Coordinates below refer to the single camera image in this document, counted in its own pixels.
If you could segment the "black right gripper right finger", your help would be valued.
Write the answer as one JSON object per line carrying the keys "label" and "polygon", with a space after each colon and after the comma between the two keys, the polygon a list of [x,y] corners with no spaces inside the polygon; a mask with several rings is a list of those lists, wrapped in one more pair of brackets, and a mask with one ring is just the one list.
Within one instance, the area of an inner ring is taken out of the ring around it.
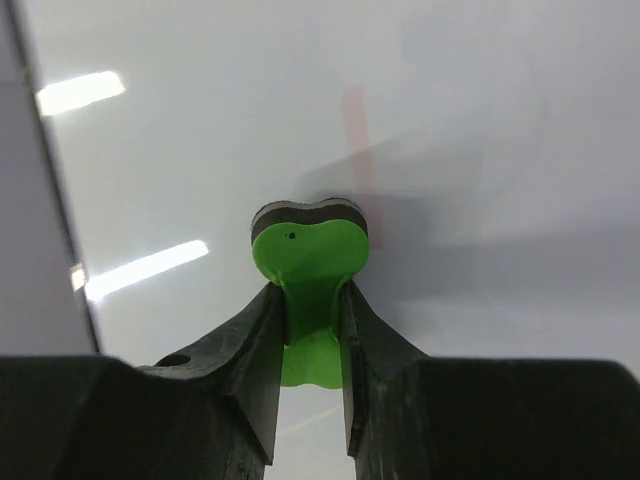
{"label": "black right gripper right finger", "polygon": [[416,364],[427,357],[374,311],[355,282],[339,294],[339,346],[347,454],[417,417]]}

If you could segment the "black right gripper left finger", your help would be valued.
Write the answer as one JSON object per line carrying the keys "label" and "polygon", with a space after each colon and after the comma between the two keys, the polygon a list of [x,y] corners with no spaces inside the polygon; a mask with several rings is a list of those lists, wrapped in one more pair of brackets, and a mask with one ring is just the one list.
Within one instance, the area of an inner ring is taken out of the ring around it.
{"label": "black right gripper left finger", "polygon": [[214,444],[245,446],[261,468],[273,464],[284,351],[282,290],[269,283],[249,304],[194,343],[139,369],[187,387],[212,404]]}

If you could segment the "green whiteboard eraser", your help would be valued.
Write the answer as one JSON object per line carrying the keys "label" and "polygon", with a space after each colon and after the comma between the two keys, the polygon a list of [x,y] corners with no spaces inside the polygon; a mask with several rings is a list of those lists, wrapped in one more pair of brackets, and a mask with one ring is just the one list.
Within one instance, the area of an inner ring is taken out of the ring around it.
{"label": "green whiteboard eraser", "polygon": [[336,197],[271,202],[252,220],[251,249],[256,268],[284,294],[281,385],[340,389],[339,296],[369,258],[364,213]]}

